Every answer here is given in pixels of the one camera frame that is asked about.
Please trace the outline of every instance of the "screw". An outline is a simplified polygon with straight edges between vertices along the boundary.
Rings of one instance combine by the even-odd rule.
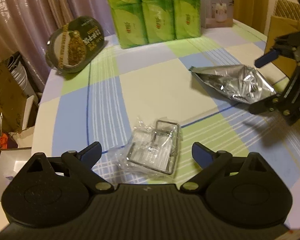
[[[108,190],[111,189],[111,184],[108,182],[99,182],[96,184],[97,190]]]
[[[196,190],[199,187],[199,185],[195,182],[186,182],[182,186],[186,190]]]
[[[289,110],[284,110],[283,111],[283,115],[289,115],[290,114],[290,111]]]

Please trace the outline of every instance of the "logo on tissue pack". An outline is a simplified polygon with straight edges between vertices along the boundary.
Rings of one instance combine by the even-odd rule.
[[[131,24],[128,22],[125,22],[124,25],[126,26],[126,32],[131,33]]]
[[[158,17],[155,18],[155,27],[157,29],[161,28],[161,19],[159,19]]]
[[[191,19],[190,14],[186,14],[186,24],[187,25],[190,25],[190,19]]]

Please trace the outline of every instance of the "foil packaging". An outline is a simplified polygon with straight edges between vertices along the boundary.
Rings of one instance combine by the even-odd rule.
[[[251,66],[191,67],[190,71],[208,86],[241,103],[253,104],[276,94],[272,85]]]

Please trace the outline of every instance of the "curtain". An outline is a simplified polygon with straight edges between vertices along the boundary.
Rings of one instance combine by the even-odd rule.
[[[234,0],[234,19],[264,32],[269,0]]]
[[[106,0],[0,0],[0,61],[20,51],[42,91],[50,72],[45,61],[49,37],[84,15],[100,22],[106,36],[114,33]]]

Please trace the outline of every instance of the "checkered tablecloth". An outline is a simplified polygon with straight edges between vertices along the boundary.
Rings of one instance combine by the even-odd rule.
[[[191,66],[246,64],[263,54],[266,36],[235,22],[232,28],[203,30],[199,38],[122,50],[115,35],[81,72],[63,77],[52,70],[39,107],[32,151],[60,156],[67,150],[102,144],[93,171],[112,183],[154,183],[119,170],[108,150],[127,143],[138,119],[168,118],[182,125],[174,182],[180,186],[200,171],[191,157],[199,141],[235,156],[259,152],[293,194],[287,224],[300,227],[300,129],[276,113],[251,115],[246,106],[202,87]],[[260,72],[278,90],[287,78],[273,64]]]

